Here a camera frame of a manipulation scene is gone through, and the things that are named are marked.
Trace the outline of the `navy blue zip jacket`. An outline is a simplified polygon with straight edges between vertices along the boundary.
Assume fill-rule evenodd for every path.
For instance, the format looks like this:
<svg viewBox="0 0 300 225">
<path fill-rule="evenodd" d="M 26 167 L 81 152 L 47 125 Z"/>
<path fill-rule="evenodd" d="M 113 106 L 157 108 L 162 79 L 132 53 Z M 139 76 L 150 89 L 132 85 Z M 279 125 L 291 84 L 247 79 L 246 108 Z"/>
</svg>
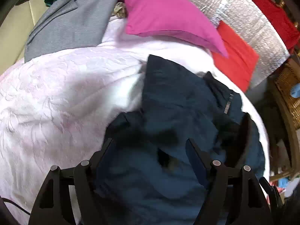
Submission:
<svg viewBox="0 0 300 225">
<path fill-rule="evenodd" d="M 265 170 L 259 132 L 238 93 L 211 73 L 150 55 L 139 110 L 107 127 L 114 141 L 97 168 L 95 192 L 108 224 L 192 224 L 206 197 L 186 155 L 193 139 L 229 167 Z"/>
</svg>

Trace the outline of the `white embossed bed blanket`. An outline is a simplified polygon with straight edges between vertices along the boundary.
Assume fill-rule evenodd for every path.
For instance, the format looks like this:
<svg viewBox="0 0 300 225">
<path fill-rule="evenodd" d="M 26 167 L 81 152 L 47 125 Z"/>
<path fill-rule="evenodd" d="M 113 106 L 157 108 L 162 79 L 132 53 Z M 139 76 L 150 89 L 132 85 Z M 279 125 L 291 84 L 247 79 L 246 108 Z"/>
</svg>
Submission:
<svg viewBox="0 0 300 225">
<path fill-rule="evenodd" d="M 1 75 L 1 196 L 20 224 L 52 165 L 69 168 L 101 148 L 107 125 L 141 104 L 149 55 L 198 76 L 211 72 L 241 90 L 214 65 L 209 50 L 170 37 L 129 36 L 112 18 L 96 47 L 18 61 Z"/>
</svg>

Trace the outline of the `light blue cloth in basket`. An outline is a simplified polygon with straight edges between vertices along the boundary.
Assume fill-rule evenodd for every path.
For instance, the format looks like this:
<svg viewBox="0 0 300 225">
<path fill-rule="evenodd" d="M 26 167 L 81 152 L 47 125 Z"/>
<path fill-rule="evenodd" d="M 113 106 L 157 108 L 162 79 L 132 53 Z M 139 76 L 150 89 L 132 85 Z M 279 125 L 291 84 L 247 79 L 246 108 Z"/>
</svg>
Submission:
<svg viewBox="0 0 300 225">
<path fill-rule="evenodd" d="M 290 90 L 290 96 L 297 99 L 300 97 L 300 83 L 294 85 Z"/>
</svg>

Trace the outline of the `wicker basket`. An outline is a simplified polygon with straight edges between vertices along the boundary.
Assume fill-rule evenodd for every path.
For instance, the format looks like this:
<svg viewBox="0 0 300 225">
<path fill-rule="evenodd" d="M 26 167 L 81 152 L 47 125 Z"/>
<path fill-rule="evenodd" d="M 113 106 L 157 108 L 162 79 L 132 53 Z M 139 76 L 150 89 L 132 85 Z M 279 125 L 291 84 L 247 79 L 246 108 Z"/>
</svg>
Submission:
<svg viewBox="0 0 300 225">
<path fill-rule="evenodd" d="M 296 76 L 293 68 L 289 64 L 285 64 L 274 83 L 292 116 L 294 127 L 299 129 L 299 97 L 293 98 L 290 95 L 291 89 L 299 83 L 299 78 Z"/>
</svg>

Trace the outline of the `red cushion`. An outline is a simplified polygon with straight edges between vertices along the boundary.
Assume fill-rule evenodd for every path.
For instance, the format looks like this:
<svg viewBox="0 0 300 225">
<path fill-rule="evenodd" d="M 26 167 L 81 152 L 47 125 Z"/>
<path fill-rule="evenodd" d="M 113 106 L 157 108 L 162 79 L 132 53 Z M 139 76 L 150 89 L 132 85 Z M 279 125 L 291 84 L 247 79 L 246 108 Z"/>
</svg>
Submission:
<svg viewBox="0 0 300 225">
<path fill-rule="evenodd" d="M 214 65 L 240 90 L 246 92 L 259 55 L 225 22 L 219 23 L 217 31 L 223 40 L 228 57 L 213 52 Z"/>
</svg>

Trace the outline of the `cream leather chair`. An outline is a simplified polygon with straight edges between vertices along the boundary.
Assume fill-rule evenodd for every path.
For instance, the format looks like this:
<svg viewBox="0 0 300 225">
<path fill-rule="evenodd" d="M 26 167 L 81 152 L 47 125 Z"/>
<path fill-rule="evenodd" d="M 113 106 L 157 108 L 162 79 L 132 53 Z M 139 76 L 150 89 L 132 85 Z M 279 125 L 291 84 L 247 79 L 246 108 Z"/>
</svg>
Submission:
<svg viewBox="0 0 300 225">
<path fill-rule="evenodd" d="M 24 57 L 27 38 L 47 9 L 44 0 L 29 0 L 8 13 L 1 25 L 0 73 Z"/>
</svg>

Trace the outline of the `red cloth on panel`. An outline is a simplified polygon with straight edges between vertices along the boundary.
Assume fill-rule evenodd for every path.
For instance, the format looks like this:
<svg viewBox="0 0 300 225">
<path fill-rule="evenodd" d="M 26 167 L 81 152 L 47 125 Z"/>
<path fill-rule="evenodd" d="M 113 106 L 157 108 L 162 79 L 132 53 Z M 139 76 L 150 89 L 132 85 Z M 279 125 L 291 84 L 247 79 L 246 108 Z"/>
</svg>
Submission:
<svg viewBox="0 0 300 225">
<path fill-rule="evenodd" d="M 283 40 L 288 51 L 292 51 L 299 41 L 299 30 L 288 18 L 283 8 L 278 7 L 272 0 L 252 0 Z"/>
</svg>

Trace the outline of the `grey garment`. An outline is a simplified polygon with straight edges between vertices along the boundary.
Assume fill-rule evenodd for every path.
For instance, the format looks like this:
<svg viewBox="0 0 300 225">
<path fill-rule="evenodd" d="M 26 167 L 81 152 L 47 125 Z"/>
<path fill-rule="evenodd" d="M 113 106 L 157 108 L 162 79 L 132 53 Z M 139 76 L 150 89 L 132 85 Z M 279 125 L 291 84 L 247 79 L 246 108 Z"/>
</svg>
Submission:
<svg viewBox="0 0 300 225">
<path fill-rule="evenodd" d="M 24 60 L 101 44 L 118 0 L 57 0 L 41 16 L 25 44 Z"/>
</svg>

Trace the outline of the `silver foil insulation panel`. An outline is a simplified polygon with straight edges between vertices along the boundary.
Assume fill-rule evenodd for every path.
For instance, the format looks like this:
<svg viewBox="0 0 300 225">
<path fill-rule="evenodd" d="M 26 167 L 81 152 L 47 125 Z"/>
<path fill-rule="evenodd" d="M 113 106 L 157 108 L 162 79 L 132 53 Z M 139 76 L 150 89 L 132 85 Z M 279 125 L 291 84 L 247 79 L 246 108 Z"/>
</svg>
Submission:
<svg viewBox="0 0 300 225">
<path fill-rule="evenodd" d="M 259 55 L 250 88 L 271 75 L 290 56 L 283 40 L 252 0 L 190 0 L 218 26 L 228 24 Z"/>
</svg>

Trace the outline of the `magenta pillow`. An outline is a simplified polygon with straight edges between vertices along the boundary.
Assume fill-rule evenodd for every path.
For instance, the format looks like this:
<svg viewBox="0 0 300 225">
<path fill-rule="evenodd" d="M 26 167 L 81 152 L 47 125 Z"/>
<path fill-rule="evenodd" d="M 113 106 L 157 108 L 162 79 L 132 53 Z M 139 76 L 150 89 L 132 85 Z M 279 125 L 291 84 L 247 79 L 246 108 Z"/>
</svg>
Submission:
<svg viewBox="0 0 300 225">
<path fill-rule="evenodd" d="M 140 37 L 169 36 L 228 56 L 212 22 L 189 0 L 122 0 L 126 33 Z"/>
</svg>

